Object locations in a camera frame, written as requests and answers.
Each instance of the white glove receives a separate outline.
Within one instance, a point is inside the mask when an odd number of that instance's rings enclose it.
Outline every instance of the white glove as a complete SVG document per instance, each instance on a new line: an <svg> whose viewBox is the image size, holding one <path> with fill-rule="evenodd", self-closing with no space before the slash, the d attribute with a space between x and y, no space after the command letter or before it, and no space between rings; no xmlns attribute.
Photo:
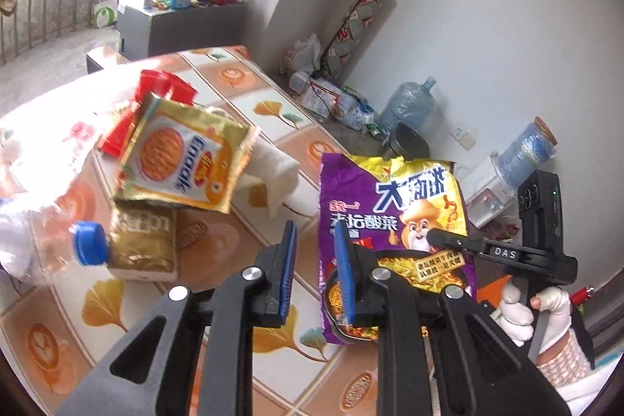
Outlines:
<svg viewBox="0 0 624 416"><path fill-rule="evenodd" d="M541 354L570 329L572 304L568 293L556 286L540 291L531 298L530 303L539 310L550 310L548 326L540 346ZM533 336L533 312L520 303L520 290L514 285L513 279L509 279L503 286L502 299L491 317L518 347Z"/></svg>

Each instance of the patterned tablecloth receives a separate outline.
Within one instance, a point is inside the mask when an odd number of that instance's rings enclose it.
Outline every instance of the patterned tablecloth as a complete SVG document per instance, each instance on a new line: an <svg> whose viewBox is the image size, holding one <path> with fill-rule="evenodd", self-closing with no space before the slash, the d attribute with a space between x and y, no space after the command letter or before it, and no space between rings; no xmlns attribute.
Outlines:
<svg viewBox="0 0 624 416"><path fill-rule="evenodd" d="M177 283L192 289L219 284L248 266L262 246L280 240L286 221L298 226L288 324L278 335L259 335L254 346L255 414L374 415L375 345L327 344L319 328L318 173L321 154L340 146L248 59L246 49L183 51L90 74L55 89L0 120L2 142L11 148L0 152L0 159L6 163L15 158L23 126L31 133L37 127L45 136L51 116L69 115L78 106L102 112L129 98L144 68L178 74L198 90L198 103L220 106L242 124L257 124L262 136L301 163L299 186L275 219L269 218L253 186L235 193L229 215L194 209L179 215ZM108 224L114 171L114 160L90 156L59 204L75 220ZM104 267L75 267L54 285L36 288L0 273L0 347L32 398L55 414L93 365L166 290L162 284L115 279ZM196 378L191 414L198 396Z"/></svg>

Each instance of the screw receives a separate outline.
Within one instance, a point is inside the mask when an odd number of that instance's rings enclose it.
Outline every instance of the screw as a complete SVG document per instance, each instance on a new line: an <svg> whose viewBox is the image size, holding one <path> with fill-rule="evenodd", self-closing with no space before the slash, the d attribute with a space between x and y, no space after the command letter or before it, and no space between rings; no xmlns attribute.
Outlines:
<svg viewBox="0 0 624 416"><path fill-rule="evenodd" d="M188 288L183 285L177 285L176 287L172 287L169 290L169 297L174 302L179 302L180 300L184 300L188 296Z"/></svg>
<svg viewBox="0 0 624 416"><path fill-rule="evenodd" d="M392 275L387 268L375 268L370 274L376 281L387 281Z"/></svg>
<svg viewBox="0 0 624 416"><path fill-rule="evenodd" d="M250 266L249 268L245 268L243 270L242 275L246 281L255 281L256 279L261 278L262 270L257 266Z"/></svg>
<svg viewBox="0 0 624 416"><path fill-rule="evenodd" d="M444 294L451 300L459 300L464 296L464 290L458 285L451 284L444 288Z"/></svg>

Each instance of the concrete floor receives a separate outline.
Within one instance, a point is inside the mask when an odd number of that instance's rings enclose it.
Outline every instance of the concrete floor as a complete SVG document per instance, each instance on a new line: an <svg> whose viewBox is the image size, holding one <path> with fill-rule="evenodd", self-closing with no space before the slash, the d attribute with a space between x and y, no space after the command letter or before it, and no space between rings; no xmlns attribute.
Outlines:
<svg viewBox="0 0 624 416"><path fill-rule="evenodd" d="M112 45L114 27L66 30L57 38L24 50L0 65L0 117L20 104L87 74L85 53L101 44Z"/></svg>

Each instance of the red plastic wrapper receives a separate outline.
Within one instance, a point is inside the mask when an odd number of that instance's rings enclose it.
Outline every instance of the red plastic wrapper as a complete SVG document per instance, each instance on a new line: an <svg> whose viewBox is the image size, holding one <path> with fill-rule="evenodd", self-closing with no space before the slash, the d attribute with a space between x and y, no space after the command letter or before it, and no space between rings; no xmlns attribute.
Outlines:
<svg viewBox="0 0 624 416"><path fill-rule="evenodd" d="M141 106L143 97L148 92L188 105L193 104L193 99L197 94L197 91L177 74L158 69L143 69L132 101L118 109L116 113L119 120L115 123L113 129L102 137L99 145L102 151L117 159L121 157L128 130L132 124L132 118Z"/></svg>

